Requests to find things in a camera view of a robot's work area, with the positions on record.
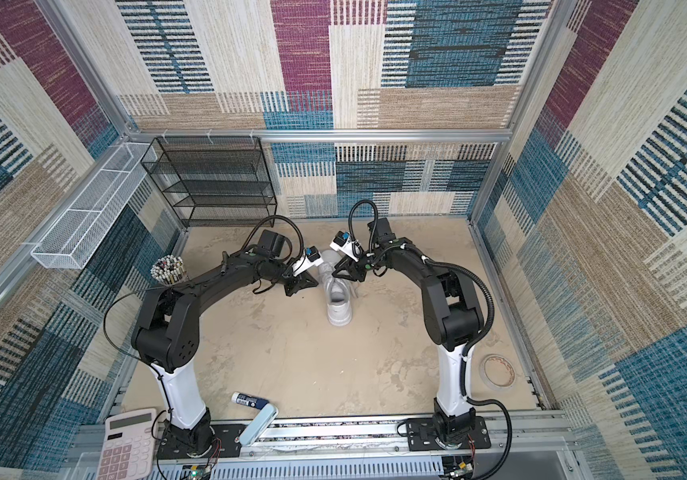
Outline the white leather sneaker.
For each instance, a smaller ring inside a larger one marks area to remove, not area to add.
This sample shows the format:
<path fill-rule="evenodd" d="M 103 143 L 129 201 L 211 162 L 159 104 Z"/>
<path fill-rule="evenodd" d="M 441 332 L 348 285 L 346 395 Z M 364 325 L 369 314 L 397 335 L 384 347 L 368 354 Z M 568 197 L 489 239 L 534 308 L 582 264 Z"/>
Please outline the white leather sneaker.
<path fill-rule="evenodd" d="M 325 295 L 327 320 L 333 326 L 345 326 L 353 320 L 353 288 L 347 280 L 333 276 L 335 265 L 341 260 L 337 252 L 324 250 L 321 260 L 317 271 Z"/>

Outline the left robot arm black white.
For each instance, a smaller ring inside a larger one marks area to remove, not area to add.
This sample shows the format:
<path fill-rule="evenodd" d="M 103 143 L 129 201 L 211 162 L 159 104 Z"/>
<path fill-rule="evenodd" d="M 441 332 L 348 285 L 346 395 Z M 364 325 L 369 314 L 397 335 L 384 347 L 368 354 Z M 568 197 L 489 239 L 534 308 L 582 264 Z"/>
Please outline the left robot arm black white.
<path fill-rule="evenodd" d="M 318 286 L 309 272 L 321 264 L 318 250 L 301 247 L 298 259 L 282 260 L 280 248 L 286 240 L 266 230 L 257 244 L 225 253 L 221 264 L 193 280 L 155 287 L 144 294 L 131 346 L 158 382 L 168 413 L 165 438 L 185 455 L 201 457 L 215 440 L 193 367 L 201 314 L 232 292 L 261 280 L 282 285 L 288 297 Z"/>

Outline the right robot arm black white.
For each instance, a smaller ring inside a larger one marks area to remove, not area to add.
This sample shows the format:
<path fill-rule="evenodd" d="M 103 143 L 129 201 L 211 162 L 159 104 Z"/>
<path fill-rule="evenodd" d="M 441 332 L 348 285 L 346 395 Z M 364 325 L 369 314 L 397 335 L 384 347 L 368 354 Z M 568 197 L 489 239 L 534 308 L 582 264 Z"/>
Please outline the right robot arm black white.
<path fill-rule="evenodd" d="M 363 282 L 369 272 L 384 267 L 403 274 L 421 290 L 423 324 L 439 356 L 433 429 L 440 446 L 459 447 L 477 426 L 475 406 L 469 403 L 469 363 L 475 344 L 489 331 L 479 302 L 479 291 L 487 288 L 473 272 L 432 260 L 411 240 L 398 238 L 385 218 L 369 222 L 369 231 L 369 250 L 353 234 L 337 232 L 330 248 L 343 258 L 333 276 Z"/>

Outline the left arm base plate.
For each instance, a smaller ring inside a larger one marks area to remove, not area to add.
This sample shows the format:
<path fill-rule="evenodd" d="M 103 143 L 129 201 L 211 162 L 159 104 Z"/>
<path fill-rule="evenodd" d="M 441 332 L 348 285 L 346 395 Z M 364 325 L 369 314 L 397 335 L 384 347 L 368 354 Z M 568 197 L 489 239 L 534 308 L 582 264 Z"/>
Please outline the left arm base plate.
<path fill-rule="evenodd" d="M 237 437 L 245 427 L 240 423 L 215 423 L 189 431 L 167 425 L 156 457 L 159 460 L 237 458 L 242 448 Z"/>

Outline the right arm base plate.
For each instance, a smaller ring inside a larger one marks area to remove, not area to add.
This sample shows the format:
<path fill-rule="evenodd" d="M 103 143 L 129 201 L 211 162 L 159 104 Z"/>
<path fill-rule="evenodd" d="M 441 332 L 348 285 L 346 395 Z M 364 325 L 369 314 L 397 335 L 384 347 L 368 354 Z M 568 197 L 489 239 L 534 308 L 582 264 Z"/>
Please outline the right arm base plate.
<path fill-rule="evenodd" d="M 433 418 L 409 418 L 397 427 L 397 433 L 407 440 L 411 451 L 485 450 L 491 448 L 491 438 L 481 416 L 463 420 L 459 425 L 440 426 Z"/>

